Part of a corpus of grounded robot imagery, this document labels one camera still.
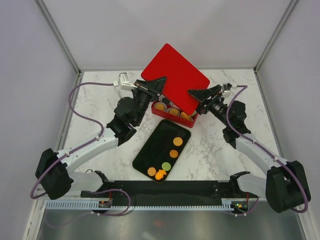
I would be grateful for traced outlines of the orange chocolate chip cookie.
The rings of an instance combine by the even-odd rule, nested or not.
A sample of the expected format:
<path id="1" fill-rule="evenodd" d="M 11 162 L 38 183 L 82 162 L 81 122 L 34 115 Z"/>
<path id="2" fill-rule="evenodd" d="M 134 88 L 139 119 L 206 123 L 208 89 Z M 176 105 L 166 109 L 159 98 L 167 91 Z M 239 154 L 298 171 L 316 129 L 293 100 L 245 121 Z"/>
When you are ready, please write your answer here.
<path id="1" fill-rule="evenodd" d="M 169 152 L 169 156 L 171 157 L 171 158 L 177 158 L 178 156 L 179 156 L 179 152 L 177 151 L 177 150 L 175 150 L 175 149 L 172 149 L 170 152 Z"/>

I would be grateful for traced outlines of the left aluminium frame post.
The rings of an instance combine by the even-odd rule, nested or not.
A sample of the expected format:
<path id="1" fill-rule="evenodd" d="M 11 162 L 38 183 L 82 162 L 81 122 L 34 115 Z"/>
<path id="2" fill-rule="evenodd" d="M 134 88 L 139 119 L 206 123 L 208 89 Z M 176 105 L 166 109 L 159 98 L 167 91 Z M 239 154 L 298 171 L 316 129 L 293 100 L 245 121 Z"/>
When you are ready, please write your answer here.
<path id="1" fill-rule="evenodd" d="M 41 12 L 42 16 L 44 17 L 47 25 L 49 26 L 53 36 L 55 37 L 56 41 L 58 42 L 63 54 L 65 55 L 67 61 L 71 65 L 73 71 L 76 73 L 77 76 L 81 74 L 81 69 L 79 68 L 78 64 L 76 63 L 75 58 L 73 57 L 61 31 L 59 30 L 55 20 L 50 13 L 48 7 L 44 0 L 34 0 L 34 3 L 38 7 L 39 11 Z"/>

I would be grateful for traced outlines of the red box lid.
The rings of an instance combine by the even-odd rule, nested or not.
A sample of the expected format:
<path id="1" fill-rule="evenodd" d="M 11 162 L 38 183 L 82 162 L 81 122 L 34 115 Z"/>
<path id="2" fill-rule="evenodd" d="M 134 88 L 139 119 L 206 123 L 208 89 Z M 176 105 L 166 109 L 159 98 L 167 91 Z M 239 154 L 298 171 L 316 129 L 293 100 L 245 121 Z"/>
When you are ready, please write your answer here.
<path id="1" fill-rule="evenodd" d="M 141 77 L 145 81 L 166 77 L 162 94 L 187 114 L 192 114 L 198 102 L 188 90 L 206 89 L 210 80 L 170 44 L 166 43 L 155 55 Z"/>

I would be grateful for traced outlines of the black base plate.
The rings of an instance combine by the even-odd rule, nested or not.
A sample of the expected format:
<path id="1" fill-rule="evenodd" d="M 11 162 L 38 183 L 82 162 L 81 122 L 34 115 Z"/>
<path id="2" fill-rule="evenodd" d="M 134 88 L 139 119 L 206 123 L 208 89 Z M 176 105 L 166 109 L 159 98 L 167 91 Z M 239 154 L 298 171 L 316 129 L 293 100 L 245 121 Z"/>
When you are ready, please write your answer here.
<path id="1" fill-rule="evenodd" d="M 106 182 L 99 191 L 111 190 L 112 202 L 127 205 L 128 199 L 125 191 L 131 200 L 131 204 L 138 205 L 203 205 L 218 204 L 222 199 L 245 199 L 249 196 L 256 199 L 257 196 L 246 194 L 236 190 L 229 181 L 217 180 L 171 180 L 163 183 L 156 183 L 152 180 L 116 180 Z"/>

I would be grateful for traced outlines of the right aluminium frame post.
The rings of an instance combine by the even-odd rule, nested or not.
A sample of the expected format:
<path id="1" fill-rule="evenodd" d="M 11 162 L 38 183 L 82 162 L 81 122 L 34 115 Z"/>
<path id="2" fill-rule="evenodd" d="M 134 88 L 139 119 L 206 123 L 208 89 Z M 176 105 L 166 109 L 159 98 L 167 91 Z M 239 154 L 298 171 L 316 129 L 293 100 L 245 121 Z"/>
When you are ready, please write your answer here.
<path id="1" fill-rule="evenodd" d="M 285 8 L 284 13 L 282 14 L 280 20 L 278 21 L 274 31 L 272 32 L 266 46 L 264 47 L 257 63 L 255 64 L 253 71 L 257 74 L 262 67 L 265 59 L 267 58 L 270 50 L 272 49 L 274 43 L 276 42 L 277 38 L 279 37 L 280 33 L 282 32 L 283 28 L 285 27 L 287 21 L 289 20 L 290 16 L 292 15 L 293 11 L 295 10 L 299 0 L 290 0 L 287 7 Z"/>

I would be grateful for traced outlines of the orange round biscuit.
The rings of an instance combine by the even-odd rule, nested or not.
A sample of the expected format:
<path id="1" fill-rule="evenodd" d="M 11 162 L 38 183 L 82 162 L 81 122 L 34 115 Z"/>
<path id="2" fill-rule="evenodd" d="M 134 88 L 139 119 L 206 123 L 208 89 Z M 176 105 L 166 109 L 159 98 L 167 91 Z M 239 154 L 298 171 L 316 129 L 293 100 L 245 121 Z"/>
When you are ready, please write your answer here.
<path id="1" fill-rule="evenodd" d="M 163 111 L 163 110 L 164 110 L 164 106 L 161 105 L 161 104 L 158 104 L 155 108 L 158 109 L 158 110 L 160 110 L 160 111 Z"/>
<path id="2" fill-rule="evenodd" d="M 177 109 L 175 109 L 175 108 L 172 108 L 172 109 L 169 111 L 169 113 L 170 113 L 171 115 L 174 115 L 174 116 L 178 116 L 178 115 L 179 115 L 179 111 L 178 111 Z"/>

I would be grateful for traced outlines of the orange flower cookie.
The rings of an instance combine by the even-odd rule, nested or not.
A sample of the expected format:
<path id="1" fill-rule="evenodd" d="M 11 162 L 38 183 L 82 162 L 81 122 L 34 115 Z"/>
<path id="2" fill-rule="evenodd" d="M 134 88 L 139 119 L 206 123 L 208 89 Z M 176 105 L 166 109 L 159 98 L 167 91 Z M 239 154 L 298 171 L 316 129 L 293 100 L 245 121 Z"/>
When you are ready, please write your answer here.
<path id="1" fill-rule="evenodd" d="M 157 173 L 157 170 L 156 170 L 154 167 L 149 167 L 148 170 L 147 170 L 147 174 L 148 174 L 150 177 L 155 176 L 156 173 Z"/>

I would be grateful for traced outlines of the red cookie box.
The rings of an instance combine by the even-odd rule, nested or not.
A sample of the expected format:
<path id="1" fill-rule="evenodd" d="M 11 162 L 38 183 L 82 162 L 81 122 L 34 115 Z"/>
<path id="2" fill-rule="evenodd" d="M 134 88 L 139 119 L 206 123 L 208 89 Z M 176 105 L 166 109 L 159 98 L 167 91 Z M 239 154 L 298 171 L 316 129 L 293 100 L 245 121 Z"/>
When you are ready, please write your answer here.
<path id="1" fill-rule="evenodd" d="M 190 121 L 187 121 L 187 120 L 182 119 L 180 116 L 179 116 L 179 117 L 173 116 L 173 115 L 171 115 L 171 114 L 169 114 L 169 113 L 167 113 L 167 112 L 164 112 L 164 111 L 160 111 L 160 110 L 155 109 L 155 108 L 154 108 L 154 105 L 155 105 L 157 102 L 161 102 L 161 101 L 160 101 L 160 100 L 155 101 L 155 102 L 151 105 L 151 112 L 152 112 L 154 115 L 157 115 L 157 116 L 162 117 L 162 118 L 164 118 L 164 119 L 166 119 L 166 120 L 170 120 L 170 121 L 172 121 L 172 122 L 175 122 L 175 123 L 177 123 L 177 124 L 183 125 L 183 126 L 188 127 L 188 128 L 192 128 L 192 127 L 195 125 L 195 122 L 196 122 L 196 120 L 197 120 L 197 118 L 198 118 L 198 115 L 199 115 L 196 111 L 195 111 L 195 112 L 196 112 L 196 115 L 192 116 L 193 122 L 190 122 Z M 173 104 L 173 103 L 171 102 L 170 105 L 167 105 L 167 109 L 172 108 L 173 105 L 175 105 L 175 104 Z"/>

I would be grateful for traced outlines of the orange dotted biscuit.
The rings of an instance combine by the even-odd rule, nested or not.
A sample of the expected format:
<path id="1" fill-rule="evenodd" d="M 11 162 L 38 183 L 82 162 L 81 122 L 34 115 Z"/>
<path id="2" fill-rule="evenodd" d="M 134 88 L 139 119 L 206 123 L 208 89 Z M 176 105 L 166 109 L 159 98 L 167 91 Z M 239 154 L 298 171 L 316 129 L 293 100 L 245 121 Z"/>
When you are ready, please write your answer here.
<path id="1" fill-rule="evenodd" d="M 183 139 L 181 137 L 175 137 L 173 139 L 173 144 L 177 147 L 181 146 L 183 144 Z"/>

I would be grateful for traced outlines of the black green cookie tray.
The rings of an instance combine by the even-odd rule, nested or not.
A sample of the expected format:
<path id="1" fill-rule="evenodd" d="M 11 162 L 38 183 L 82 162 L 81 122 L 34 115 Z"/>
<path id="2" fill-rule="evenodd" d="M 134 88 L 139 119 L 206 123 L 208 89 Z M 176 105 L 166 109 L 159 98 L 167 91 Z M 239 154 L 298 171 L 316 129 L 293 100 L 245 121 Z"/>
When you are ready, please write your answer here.
<path id="1" fill-rule="evenodd" d="M 178 137 L 177 132 L 179 130 L 186 131 L 186 136 L 183 139 L 183 144 L 181 146 L 175 146 L 173 144 L 173 139 Z M 138 152 L 136 157 L 132 162 L 133 168 L 141 173 L 142 175 L 150 178 L 156 183 L 163 183 L 168 178 L 170 172 L 173 170 L 174 165 L 182 154 L 185 146 L 187 145 L 191 137 L 191 132 L 167 119 L 159 122 L 150 137 L 147 139 L 145 144 L 142 146 L 141 150 Z M 178 157 L 170 157 L 170 151 L 177 150 Z M 156 172 L 162 170 L 162 163 L 168 162 L 171 164 L 171 169 L 166 171 L 167 175 L 161 180 L 156 180 L 155 176 L 149 176 L 147 171 L 148 168 L 154 167 Z"/>

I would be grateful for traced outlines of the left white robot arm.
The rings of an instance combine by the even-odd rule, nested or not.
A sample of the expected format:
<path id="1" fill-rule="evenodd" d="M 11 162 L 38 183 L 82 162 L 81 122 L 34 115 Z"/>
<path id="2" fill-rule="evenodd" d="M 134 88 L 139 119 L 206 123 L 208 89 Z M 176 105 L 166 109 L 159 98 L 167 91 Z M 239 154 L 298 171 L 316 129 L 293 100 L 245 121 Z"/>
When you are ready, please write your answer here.
<path id="1" fill-rule="evenodd" d="M 122 72 L 118 80 L 107 83 L 107 86 L 119 87 L 130 91 L 131 97 L 122 97 L 114 109 L 114 118 L 103 125 L 98 120 L 85 117 L 86 120 L 100 126 L 100 131 L 82 143 L 73 147 L 53 151 L 51 148 L 42 152 L 35 171 L 37 181 L 30 192 L 31 199 L 38 199 L 43 194 L 36 195 L 38 186 L 44 190 L 51 200 L 57 200 L 70 190 L 86 191 L 105 197 L 110 186 L 106 177 L 99 171 L 92 173 L 76 172 L 75 170 L 97 155 L 119 147 L 137 132 L 146 110 L 151 102 L 159 99 L 167 78 L 160 77 L 152 81 L 136 80 L 130 83 L 128 75 Z"/>

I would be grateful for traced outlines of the black sandwich cookie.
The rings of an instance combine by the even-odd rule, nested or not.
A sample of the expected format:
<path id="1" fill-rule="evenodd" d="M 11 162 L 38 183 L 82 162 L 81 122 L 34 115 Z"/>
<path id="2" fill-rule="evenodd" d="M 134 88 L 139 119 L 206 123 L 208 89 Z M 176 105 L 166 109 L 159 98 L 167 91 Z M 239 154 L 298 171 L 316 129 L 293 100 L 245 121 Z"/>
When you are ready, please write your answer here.
<path id="1" fill-rule="evenodd" d="M 165 103 L 166 105 L 170 104 L 170 100 L 168 100 L 167 98 L 163 98 L 162 102 Z"/>
<path id="2" fill-rule="evenodd" d="M 178 131 L 177 131 L 177 136 L 178 136 L 179 138 L 184 139 L 184 138 L 186 137 L 186 134 L 187 134 L 187 132 L 186 132 L 185 130 L 178 130 Z"/>

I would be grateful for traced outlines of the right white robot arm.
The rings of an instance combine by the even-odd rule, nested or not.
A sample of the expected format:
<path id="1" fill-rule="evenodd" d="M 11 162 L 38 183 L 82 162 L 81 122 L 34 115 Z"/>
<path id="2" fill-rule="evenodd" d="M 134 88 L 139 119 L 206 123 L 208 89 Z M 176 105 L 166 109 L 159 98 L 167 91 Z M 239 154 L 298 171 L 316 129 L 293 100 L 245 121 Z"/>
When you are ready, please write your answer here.
<path id="1" fill-rule="evenodd" d="M 220 120 L 225 125 L 222 131 L 224 140 L 247 156 L 265 174 L 264 178 L 249 172 L 232 175 L 229 193 L 237 198 L 244 193 L 263 198 L 277 213 L 287 210 L 299 214 L 307 212 L 311 194 L 303 165 L 275 154 L 257 140 L 245 124 L 246 105 L 237 100 L 247 86 L 238 85 L 240 90 L 230 103 L 224 103 L 225 94 L 233 88 L 228 83 L 188 91 L 198 102 L 196 112 L 200 115 L 210 112 Z"/>

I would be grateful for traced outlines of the aluminium frame post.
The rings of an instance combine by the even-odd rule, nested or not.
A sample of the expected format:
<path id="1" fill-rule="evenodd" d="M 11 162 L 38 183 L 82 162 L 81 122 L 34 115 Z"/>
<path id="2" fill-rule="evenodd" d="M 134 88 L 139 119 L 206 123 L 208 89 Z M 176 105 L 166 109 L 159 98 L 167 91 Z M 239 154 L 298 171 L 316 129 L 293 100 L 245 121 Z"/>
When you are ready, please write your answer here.
<path id="1" fill-rule="evenodd" d="M 79 68 L 78 64 L 76 63 L 75 58 L 73 57 L 61 31 L 59 30 L 55 20 L 50 13 L 48 7 L 44 0 L 34 0 L 34 3 L 38 7 L 39 11 L 41 12 L 42 16 L 44 17 L 47 25 L 49 26 L 53 36 L 55 37 L 56 41 L 58 42 L 63 54 L 65 55 L 67 61 L 71 65 L 73 71 L 76 73 L 77 76 L 81 74 L 81 69 Z"/>
<path id="2" fill-rule="evenodd" d="M 262 67 L 265 59 L 267 58 L 270 50 L 272 49 L 274 43 L 276 42 L 277 38 L 279 37 L 280 33 L 282 32 L 283 28 L 285 27 L 287 21 L 289 20 L 290 16 L 292 15 L 293 11 L 295 10 L 299 0 L 290 0 L 287 7 L 285 8 L 284 13 L 282 14 L 280 20 L 278 21 L 274 31 L 272 32 L 266 46 L 264 47 L 257 63 L 255 64 L 253 71 L 257 74 Z"/>

